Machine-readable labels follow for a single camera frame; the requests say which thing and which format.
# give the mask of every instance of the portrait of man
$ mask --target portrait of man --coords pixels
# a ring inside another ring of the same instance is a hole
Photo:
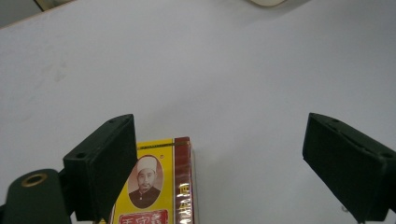
[[[157,200],[161,192],[154,187],[158,175],[157,159],[151,156],[142,157],[135,168],[138,189],[129,193],[129,198],[134,206],[147,208]]]

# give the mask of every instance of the cardboard box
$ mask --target cardboard box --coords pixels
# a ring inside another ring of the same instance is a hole
[[[190,138],[138,143],[137,157],[109,223],[198,223]]]

